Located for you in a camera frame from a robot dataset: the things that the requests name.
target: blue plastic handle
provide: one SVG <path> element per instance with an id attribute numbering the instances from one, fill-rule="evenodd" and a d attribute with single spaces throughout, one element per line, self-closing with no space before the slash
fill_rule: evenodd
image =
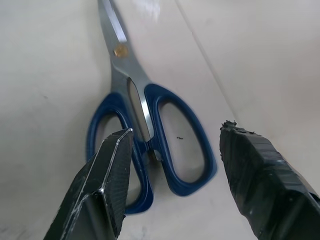
<path id="1" fill-rule="evenodd" d="M 148 142 L 149 147 L 160 152 L 162 156 L 163 170 L 171 191 L 179 196 L 190 195 L 205 185 L 217 172 L 216 159 L 206 133 L 191 108 L 171 91 L 156 84 L 149 84 L 145 87 L 144 94 L 154 128 L 154 137 Z M 204 156 L 204 171 L 200 178 L 195 182 L 185 182 L 181 180 L 175 172 L 159 113 L 159 104 L 164 102 L 173 103 L 180 109 L 191 124 L 200 143 Z"/>
<path id="2" fill-rule="evenodd" d="M 100 121 L 108 116 L 114 115 L 119 118 L 122 128 L 132 128 L 126 104 L 119 93 L 112 92 L 102 101 L 94 113 L 88 128 L 86 137 L 86 161 L 95 154 L 96 136 Z M 141 142 L 137 137 L 133 137 L 132 161 L 135 171 L 141 184 L 141 191 L 137 200 L 125 209 L 126 214 L 137 214 L 150 208 L 154 200 L 154 194 L 149 182 L 149 178 L 144 166 L 142 155 L 147 151 L 147 145 Z"/>

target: white surface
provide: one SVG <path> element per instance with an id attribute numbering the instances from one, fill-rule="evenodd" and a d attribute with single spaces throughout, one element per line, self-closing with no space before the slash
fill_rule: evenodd
<path id="1" fill-rule="evenodd" d="M 141 65 L 194 109 L 219 166 L 208 185 L 184 198 L 171 193 L 159 167 L 152 207 L 128 216 L 119 239 L 256 239 L 220 159 L 220 124 L 233 114 L 270 138 L 320 192 L 317 1 L 118 6 Z M 0 30 L 0 239 L 37 240 L 85 162 L 89 121 L 110 90 L 109 56 L 94 0 L 3 0 Z M 175 159 L 189 163 L 199 152 L 190 150 L 190 129 L 177 124 L 172 106 L 162 113 Z"/>

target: scissor blade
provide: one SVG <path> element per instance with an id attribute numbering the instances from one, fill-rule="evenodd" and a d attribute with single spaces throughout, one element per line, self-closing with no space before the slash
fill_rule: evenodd
<path id="1" fill-rule="evenodd" d="M 118 44 L 128 42 L 127 31 L 113 0 L 98 0 L 99 16 L 104 40 L 110 56 Z"/>

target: scissors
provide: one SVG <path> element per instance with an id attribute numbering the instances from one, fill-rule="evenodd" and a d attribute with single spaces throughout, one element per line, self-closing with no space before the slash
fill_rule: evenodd
<path id="1" fill-rule="evenodd" d="M 141 185 L 135 202 L 127 206 L 126 214 L 137 214 L 150 208 L 154 194 L 145 168 L 143 155 L 149 151 L 160 153 L 169 188 L 178 196 L 188 196 L 205 185 L 217 172 L 217 164 L 206 133 L 192 109 L 171 91 L 154 84 L 148 78 L 135 57 L 133 48 L 113 0 L 98 0 L 101 28 L 111 62 L 111 92 L 105 97 L 94 113 L 86 138 L 86 160 L 95 154 L 96 135 L 100 121 L 106 116 L 116 115 L 123 129 L 132 128 L 134 132 L 132 162 Z M 139 139 L 141 130 L 133 109 L 129 84 L 136 87 L 145 123 L 150 135 L 149 141 Z M 165 131 L 162 125 L 159 104 L 172 103 L 184 114 L 191 125 L 204 156 L 204 170 L 195 182 L 181 180 L 175 172 Z"/>

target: worn black coating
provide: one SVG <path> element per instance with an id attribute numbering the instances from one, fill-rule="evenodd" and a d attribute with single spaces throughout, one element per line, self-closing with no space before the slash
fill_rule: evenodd
<path id="1" fill-rule="evenodd" d="M 259 240 L 320 240 L 320 198 L 306 180 L 268 139 L 230 121 L 220 130 L 230 190 L 255 236 Z"/>
<path id="2" fill-rule="evenodd" d="M 75 176 L 45 240 L 115 240 L 129 188 L 132 129 L 108 136 Z"/>

